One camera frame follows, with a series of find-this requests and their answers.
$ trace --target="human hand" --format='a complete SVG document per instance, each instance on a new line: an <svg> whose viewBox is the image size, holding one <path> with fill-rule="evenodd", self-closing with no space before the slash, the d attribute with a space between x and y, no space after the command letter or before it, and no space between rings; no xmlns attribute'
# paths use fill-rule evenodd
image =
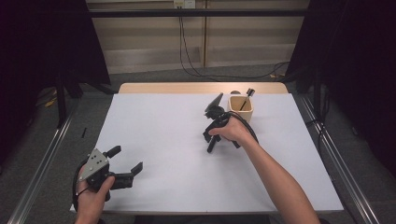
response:
<svg viewBox="0 0 396 224"><path fill-rule="evenodd" d="M219 134L230 141L236 141L240 146L243 146L246 141L254 140L245 125L234 117L230 117L224 127L210 130L209 134Z"/></svg>
<svg viewBox="0 0 396 224"><path fill-rule="evenodd" d="M97 192L89 188L86 180L78 183L77 192L79 196L76 223L98 223L105 205L106 194L113 186L115 180L114 176L109 176Z"/></svg>

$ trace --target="person's right hand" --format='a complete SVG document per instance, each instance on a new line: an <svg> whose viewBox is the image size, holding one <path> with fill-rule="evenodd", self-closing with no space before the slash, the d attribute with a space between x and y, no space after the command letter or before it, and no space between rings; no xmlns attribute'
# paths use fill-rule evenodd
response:
<svg viewBox="0 0 396 224"><path fill-rule="evenodd" d="M254 140L245 125L234 117L230 117L226 126L222 128L214 128L209 131L210 135L221 135L222 137L236 141L240 146L243 146L246 141Z"/></svg>

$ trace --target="power outlet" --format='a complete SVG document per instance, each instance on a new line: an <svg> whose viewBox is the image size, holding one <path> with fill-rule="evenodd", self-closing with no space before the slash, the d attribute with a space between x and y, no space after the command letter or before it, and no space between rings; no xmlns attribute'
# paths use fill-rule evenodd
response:
<svg viewBox="0 0 396 224"><path fill-rule="evenodd" d="M185 0L184 8L195 8L195 0Z"/></svg>
<svg viewBox="0 0 396 224"><path fill-rule="evenodd" d="M174 0L175 8L184 8L184 0Z"/></svg>

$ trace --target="beige cup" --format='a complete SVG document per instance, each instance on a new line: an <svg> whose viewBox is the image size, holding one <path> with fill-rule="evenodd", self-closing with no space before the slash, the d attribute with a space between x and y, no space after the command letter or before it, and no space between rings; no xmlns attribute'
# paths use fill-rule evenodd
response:
<svg viewBox="0 0 396 224"><path fill-rule="evenodd" d="M241 110L241 106L244 104L245 100L247 100L247 102ZM253 114L253 103L251 102L250 97L247 98L244 95L230 96L230 99L228 100L228 109L239 114L247 122L250 122Z"/></svg>

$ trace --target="person's left hand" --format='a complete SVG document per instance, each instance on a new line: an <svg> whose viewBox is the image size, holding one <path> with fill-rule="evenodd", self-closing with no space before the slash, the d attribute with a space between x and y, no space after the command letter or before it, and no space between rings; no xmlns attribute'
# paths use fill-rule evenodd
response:
<svg viewBox="0 0 396 224"><path fill-rule="evenodd" d="M87 189L88 183L85 180L78 183L77 192L79 196L76 223L98 223L105 205L106 194L113 186L115 180L114 176L109 176L97 192L91 188Z"/></svg>

